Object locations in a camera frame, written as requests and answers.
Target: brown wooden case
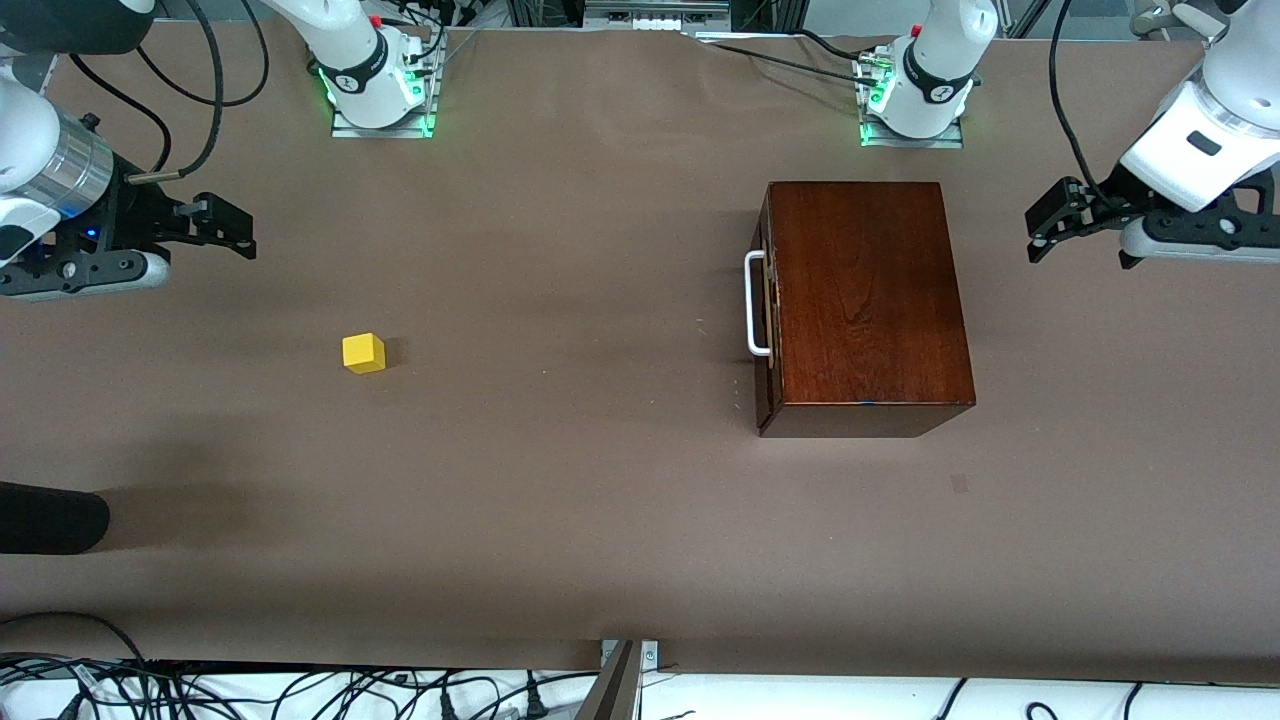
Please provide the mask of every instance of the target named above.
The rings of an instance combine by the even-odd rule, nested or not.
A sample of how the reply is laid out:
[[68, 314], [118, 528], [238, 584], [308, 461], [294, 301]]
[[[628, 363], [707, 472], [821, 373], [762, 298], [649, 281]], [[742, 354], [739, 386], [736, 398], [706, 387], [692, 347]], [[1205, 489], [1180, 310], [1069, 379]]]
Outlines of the brown wooden case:
[[771, 183], [753, 250], [763, 437], [918, 437], [977, 402], [937, 183]]

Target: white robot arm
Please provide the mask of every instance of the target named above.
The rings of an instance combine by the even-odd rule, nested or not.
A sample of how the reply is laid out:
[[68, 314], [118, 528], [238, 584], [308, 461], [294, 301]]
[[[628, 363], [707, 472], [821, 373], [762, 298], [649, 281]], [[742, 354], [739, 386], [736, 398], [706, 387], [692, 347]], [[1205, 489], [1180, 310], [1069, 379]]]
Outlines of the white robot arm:
[[[371, 20], [358, 0], [265, 1], [303, 36], [351, 124], [381, 128], [425, 101], [422, 41]], [[169, 269], [161, 242], [255, 256], [248, 214], [211, 193], [179, 204], [145, 184], [178, 173], [143, 173], [111, 151], [96, 119], [73, 118], [13, 77], [8, 59], [15, 54], [129, 53], [154, 6], [0, 3], [0, 295], [52, 300], [156, 287]], [[50, 232], [55, 242], [41, 242]]]
[[[1280, 263], [1270, 168], [1280, 160], [1280, 3], [1234, 3], [1226, 32], [1161, 102], [1111, 177], [1062, 178], [1027, 211], [1028, 258], [1121, 229], [1120, 261], [1164, 256]], [[1242, 208], [1234, 190], [1257, 191]]]
[[422, 40], [390, 26], [375, 27], [360, 0], [264, 3], [306, 40], [334, 105], [352, 124], [387, 127], [425, 102]]
[[919, 35], [890, 46], [892, 77], [867, 110], [901, 136], [938, 136], [964, 113], [973, 70], [998, 24], [991, 0], [932, 0]]

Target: metal bracket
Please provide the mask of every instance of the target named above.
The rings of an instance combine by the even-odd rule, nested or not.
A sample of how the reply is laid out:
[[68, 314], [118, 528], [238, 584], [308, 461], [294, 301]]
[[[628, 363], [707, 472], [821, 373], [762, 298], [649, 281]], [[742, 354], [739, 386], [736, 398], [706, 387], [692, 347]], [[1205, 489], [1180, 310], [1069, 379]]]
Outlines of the metal bracket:
[[[613, 648], [622, 641], [600, 641], [600, 667], [609, 662]], [[654, 673], [658, 670], [658, 641], [640, 641], [640, 671]]]
[[573, 720], [634, 720], [639, 715], [640, 678], [648, 665], [658, 669], [654, 641], [604, 641], [604, 669], [591, 684]]
[[964, 132], [960, 118], [951, 120], [947, 129], [937, 137], [906, 137], [890, 129], [884, 120], [869, 110], [873, 101], [893, 82], [892, 51], [888, 45], [878, 45], [859, 55], [852, 61], [854, 77], [872, 78], [876, 85], [859, 85], [855, 90], [858, 100], [858, 136], [863, 147], [933, 147], [960, 150], [964, 147]]

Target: metal handle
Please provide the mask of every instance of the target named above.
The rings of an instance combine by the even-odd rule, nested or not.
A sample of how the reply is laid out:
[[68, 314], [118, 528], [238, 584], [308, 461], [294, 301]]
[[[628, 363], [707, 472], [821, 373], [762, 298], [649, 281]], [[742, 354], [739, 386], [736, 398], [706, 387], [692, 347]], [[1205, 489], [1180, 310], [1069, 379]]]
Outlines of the metal handle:
[[755, 343], [755, 307], [751, 296], [751, 260], [764, 260], [763, 250], [753, 250], [742, 259], [742, 287], [746, 296], [746, 348], [756, 357], [768, 357], [772, 351]]

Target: metal frame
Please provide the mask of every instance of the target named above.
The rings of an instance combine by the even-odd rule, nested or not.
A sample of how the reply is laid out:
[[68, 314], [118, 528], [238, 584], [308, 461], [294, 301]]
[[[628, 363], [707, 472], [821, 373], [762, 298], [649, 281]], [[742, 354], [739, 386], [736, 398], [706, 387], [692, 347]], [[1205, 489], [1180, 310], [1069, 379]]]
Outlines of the metal frame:
[[1021, 40], [1027, 37], [1027, 35], [1032, 31], [1032, 28], [1036, 27], [1036, 23], [1039, 22], [1041, 17], [1044, 14], [1044, 10], [1048, 9], [1051, 1], [1052, 0], [1032, 0], [1030, 6], [1027, 8], [1027, 12], [1023, 13], [1023, 17], [1018, 18], [1018, 22], [1009, 28], [1005, 36], [1014, 40]]
[[634, 720], [640, 712], [640, 678], [658, 669], [657, 641], [604, 641], [607, 660], [573, 720]]

